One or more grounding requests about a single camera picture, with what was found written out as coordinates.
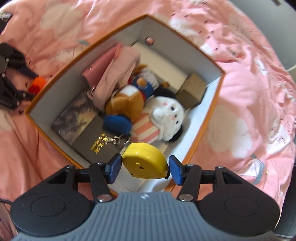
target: black circular mount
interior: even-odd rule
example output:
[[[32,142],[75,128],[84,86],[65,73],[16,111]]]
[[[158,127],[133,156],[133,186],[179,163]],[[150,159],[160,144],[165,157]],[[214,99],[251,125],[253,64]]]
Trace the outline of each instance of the black circular mount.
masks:
[[[56,185],[42,193],[33,188],[15,200],[11,217],[18,231],[52,237],[77,228],[89,217],[91,204],[84,195]]]
[[[248,185],[225,185],[200,201],[199,210],[212,226],[239,236],[255,236],[274,229],[279,207],[268,195]]]

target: pink blanket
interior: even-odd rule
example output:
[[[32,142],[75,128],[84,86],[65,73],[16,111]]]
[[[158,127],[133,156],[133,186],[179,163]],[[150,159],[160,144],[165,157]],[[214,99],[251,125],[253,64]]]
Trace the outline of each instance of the pink blanket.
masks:
[[[282,206],[295,157],[295,84],[264,35],[228,0],[13,0],[2,10],[13,17],[0,41],[48,79],[89,43],[146,13],[189,38],[228,73],[192,162],[226,166]],[[27,88],[15,72],[10,78]],[[68,161],[24,115],[1,110],[0,119],[0,197],[14,200]]]

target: striped fabric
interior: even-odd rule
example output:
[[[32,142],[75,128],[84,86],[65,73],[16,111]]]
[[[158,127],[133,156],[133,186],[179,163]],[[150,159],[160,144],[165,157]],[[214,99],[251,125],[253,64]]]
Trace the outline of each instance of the striped fabric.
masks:
[[[150,122],[147,113],[141,114],[139,119],[133,123],[131,129],[131,142],[145,142],[151,144],[156,141],[159,129]]]

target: pink pouch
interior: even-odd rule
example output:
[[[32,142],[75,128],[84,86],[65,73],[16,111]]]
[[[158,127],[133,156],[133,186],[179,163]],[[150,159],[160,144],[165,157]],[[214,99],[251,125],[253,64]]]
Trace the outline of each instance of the pink pouch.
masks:
[[[109,49],[82,73],[91,89],[98,85],[108,65],[114,58],[116,49],[116,46]]]
[[[97,87],[88,92],[88,97],[93,100],[95,107],[105,111],[105,103],[115,89],[127,85],[133,69],[140,64],[140,53],[130,46],[124,46],[115,54],[104,72]]]

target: book cover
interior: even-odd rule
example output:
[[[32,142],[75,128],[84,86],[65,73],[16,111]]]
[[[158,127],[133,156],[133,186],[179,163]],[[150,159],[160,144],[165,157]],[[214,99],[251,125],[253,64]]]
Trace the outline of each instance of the book cover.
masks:
[[[118,148],[112,142],[106,143],[107,137],[114,135],[103,126],[103,119],[96,116],[79,137],[74,141],[72,147],[90,163],[108,162],[122,148]]]
[[[56,118],[52,129],[72,145],[97,115],[97,110],[86,92],[79,94]]]

